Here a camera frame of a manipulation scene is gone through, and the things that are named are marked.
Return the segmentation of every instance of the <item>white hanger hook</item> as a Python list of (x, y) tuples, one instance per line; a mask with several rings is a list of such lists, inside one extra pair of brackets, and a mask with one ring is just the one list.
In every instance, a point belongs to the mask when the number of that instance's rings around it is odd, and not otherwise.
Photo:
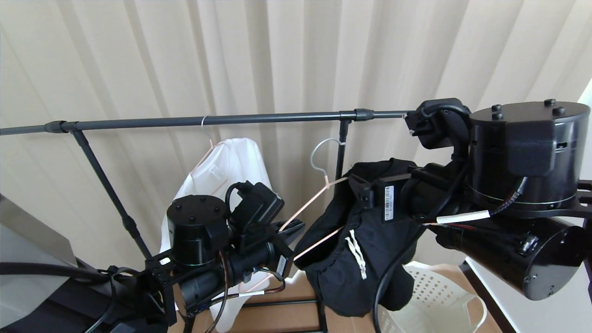
[(208, 116), (204, 116), (204, 117), (201, 119), (201, 130), (202, 130), (202, 132), (204, 132), (204, 134), (205, 134), (205, 135), (207, 135), (207, 136), (208, 136), (208, 139), (210, 140), (210, 142), (212, 142), (212, 137), (210, 136), (210, 134), (209, 134), (208, 132), (206, 132), (206, 131), (205, 131), (205, 128), (204, 128), (204, 120), (205, 120), (207, 117), (208, 117)]
[(328, 138), (328, 139), (324, 139), (323, 141), (319, 142), (319, 143), (318, 143), (318, 145), (317, 145), (317, 146), (316, 146), (316, 147), (313, 149), (313, 152), (310, 154), (310, 165), (313, 167), (313, 169), (315, 169), (315, 170), (319, 170), (319, 171), (322, 171), (322, 172), (323, 172), (323, 174), (325, 175), (325, 179), (327, 179), (327, 178), (329, 177), (329, 176), (327, 175), (327, 170), (325, 170), (325, 169), (323, 169), (323, 168), (319, 168), (318, 166), (316, 166), (316, 165), (314, 164), (314, 162), (313, 162), (313, 157), (314, 157), (314, 154), (317, 152), (318, 148), (319, 148), (319, 147), (320, 147), (322, 144), (324, 144), (325, 142), (327, 142), (327, 141), (335, 141), (335, 142), (337, 142), (337, 143), (338, 143), (340, 146), (344, 146), (344, 145), (345, 145), (345, 142), (341, 142), (341, 141), (339, 141), (339, 140), (337, 140), (337, 139), (334, 139), (334, 138), (330, 137), (330, 138)]

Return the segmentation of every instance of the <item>white drawstring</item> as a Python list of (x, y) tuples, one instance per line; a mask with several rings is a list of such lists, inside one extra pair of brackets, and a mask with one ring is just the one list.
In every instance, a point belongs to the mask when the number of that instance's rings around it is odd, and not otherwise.
[(360, 249), (360, 246), (358, 245), (358, 241), (356, 240), (356, 237), (353, 234), (353, 230), (350, 230), (349, 234), (352, 236), (351, 239), (349, 239), (346, 236), (345, 240), (348, 242), (349, 250), (352, 252), (353, 256), (356, 258), (356, 262), (358, 263), (358, 266), (360, 266), (360, 274), (362, 274), (362, 280), (366, 280), (366, 261), (364, 261), (362, 249)]

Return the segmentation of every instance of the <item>screw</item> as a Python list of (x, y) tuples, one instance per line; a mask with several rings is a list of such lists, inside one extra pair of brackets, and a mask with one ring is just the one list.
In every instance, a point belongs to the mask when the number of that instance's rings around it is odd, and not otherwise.
[(553, 109), (553, 116), (561, 116), (562, 114), (565, 114), (564, 107), (556, 107)]

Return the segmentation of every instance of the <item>white plastic basket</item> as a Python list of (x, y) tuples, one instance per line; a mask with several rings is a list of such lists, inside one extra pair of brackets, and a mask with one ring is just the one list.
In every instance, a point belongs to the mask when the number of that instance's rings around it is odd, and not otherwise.
[[(428, 265), (411, 262), (405, 269), (415, 279), (413, 297), (399, 311), (380, 306), (378, 319), (383, 333), (474, 333), (487, 316), (485, 302), (456, 283), (429, 270)], [(482, 317), (471, 317), (467, 303), (477, 299)]]

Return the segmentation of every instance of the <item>curtain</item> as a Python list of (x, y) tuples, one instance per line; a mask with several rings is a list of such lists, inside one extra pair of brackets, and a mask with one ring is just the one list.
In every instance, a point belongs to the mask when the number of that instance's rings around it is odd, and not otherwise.
[[(592, 78), (589, 0), (2, 1), (0, 125), (253, 113), (471, 110), (577, 101)], [(313, 147), (338, 122), (208, 126), (249, 137), (292, 215), (323, 185)], [(209, 148), (199, 127), (86, 133), (153, 253), (172, 197)], [(352, 123), (344, 171), (390, 157), (445, 164), (404, 122)], [(334, 175), (337, 147), (315, 162)], [(0, 191), (70, 239), (81, 259), (142, 257), (70, 135), (1, 137)], [(310, 225), (329, 191), (301, 216)], [(418, 254), (429, 254), (429, 248)]]

